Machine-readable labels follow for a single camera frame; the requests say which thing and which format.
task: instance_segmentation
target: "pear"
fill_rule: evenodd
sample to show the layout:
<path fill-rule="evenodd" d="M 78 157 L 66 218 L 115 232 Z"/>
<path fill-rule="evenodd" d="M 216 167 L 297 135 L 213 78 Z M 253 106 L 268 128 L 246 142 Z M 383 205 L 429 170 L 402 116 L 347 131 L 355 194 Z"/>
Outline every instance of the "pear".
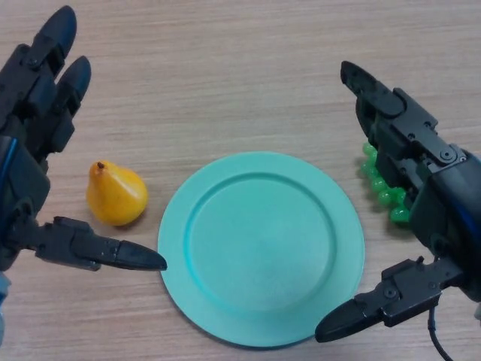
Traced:
<path fill-rule="evenodd" d="M 147 187 L 134 171 L 102 160 L 92 164 L 86 200 L 101 222 L 124 226 L 137 219 L 148 201 Z"/>

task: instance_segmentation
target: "robotic hand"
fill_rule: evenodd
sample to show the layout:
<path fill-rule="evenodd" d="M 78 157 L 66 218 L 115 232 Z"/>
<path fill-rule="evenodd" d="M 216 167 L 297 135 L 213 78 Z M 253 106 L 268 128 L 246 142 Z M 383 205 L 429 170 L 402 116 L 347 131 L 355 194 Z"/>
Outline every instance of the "robotic hand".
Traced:
<path fill-rule="evenodd" d="M 389 186 L 406 190 L 410 228 L 435 262 L 425 265 L 420 257 L 384 270 L 373 291 L 322 320 L 316 340 L 333 341 L 381 321 L 392 327 L 424 311 L 430 311 L 433 338 L 443 289 L 459 287 L 481 302 L 481 162 L 445 143 L 435 131 L 437 120 L 403 90 L 390 91 L 351 62 L 342 63 L 340 78 L 357 97 L 355 112 L 377 149 L 377 170 Z"/>
<path fill-rule="evenodd" d="M 96 235 L 88 223 L 55 217 L 35 220 L 50 190 L 47 157 L 62 152 L 74 133 L 72 118 L 90 82 L 85 56 L 55 84 L 74 43 L 77 21 L 65 6 L 45 23 L 31 46 L 19 45 L 0 71 L 0 305 L 7 295 L 2 272 L 22 249 L 45 261 L 97 271 L 101 265 L 161 271 L 154 250 Z M 3 320 L 0 317 L 0 343 Z"/>

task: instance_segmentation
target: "wood grain surface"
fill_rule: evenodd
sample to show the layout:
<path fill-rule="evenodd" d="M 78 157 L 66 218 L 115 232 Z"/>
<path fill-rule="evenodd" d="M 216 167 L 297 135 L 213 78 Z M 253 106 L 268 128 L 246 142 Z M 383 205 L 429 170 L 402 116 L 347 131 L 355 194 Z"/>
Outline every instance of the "wood grain surface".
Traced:
<path fill-rule="evenodd" d="M 0 62 L 30 42 L 65 0 L 0 1 Z M 86 55 L 92 83 L 65 152 L 50 157 L 52 189 L 39 219 L 89 221 L 102 235 L 156 247 L 175 190 L 206 163 L 247 150 L 305 159 L 352 199 L 365 229 L 359 291 L 403 259 L 430 257 L 390 226 L 356 169 L 365 137 L 355 98 L 339 79 L 348 59 L 399 86 L 440 120 L 440 134 L 481 154 L 479 0 L 78 0 L 69 57 Z M 128 230 L 95 221 L 84 192 L 99 158 L 133 168 L 150 190 L 147 213 Z M 157 274 L 85 272 L 24 252 L 7 272 L 0 359 L 17 360 L 435 360 L 427 315 L 375 326 L 330 344 L 282 350 L 228 346 L 173 306 Z M 481 359 L 475 304 L 441 299 L 439 337 L 454 359 Z"/>

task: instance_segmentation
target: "plate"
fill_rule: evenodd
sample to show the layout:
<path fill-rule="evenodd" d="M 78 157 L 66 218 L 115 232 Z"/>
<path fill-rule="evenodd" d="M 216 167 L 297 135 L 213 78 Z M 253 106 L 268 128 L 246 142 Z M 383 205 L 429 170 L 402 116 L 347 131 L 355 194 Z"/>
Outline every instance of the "plate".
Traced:
<path fill-rule="evenodd" d="M 165 210 L 159 252 L 177 307 L 211 335 L 249 347 L 313 337 L 353 296 L 365 258 L 343 190 L 303 160 L 263 152 L 191 176 Z"/>

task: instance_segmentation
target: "screw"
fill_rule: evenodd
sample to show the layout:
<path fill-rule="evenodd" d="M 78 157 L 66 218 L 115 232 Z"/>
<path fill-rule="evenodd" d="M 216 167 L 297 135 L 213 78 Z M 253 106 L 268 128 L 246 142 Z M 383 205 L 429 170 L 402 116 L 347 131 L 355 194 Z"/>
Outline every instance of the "screw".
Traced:
<path fill-rule="evenodd" d="M 394 288 L 392 287 L 387 287 L 384 289 L 384 296 L 388 299 L 393 299 L 397 296 L 398 294 L 398 291 L 396 291 Z"/>
<path fill-rule="evenodd" d="M 441 159 L 444 159 L 444 160 L 451 160 L 453 158 L 451 151 L 447 149 L 440 151 L 439 155 Z"/>
<path fill-rule="evenodd" d="M 38 63 L 38 60 L 35 58 L 30 58 L 27 60 L 27 66 L 30 68 L 34 68 Z"/>

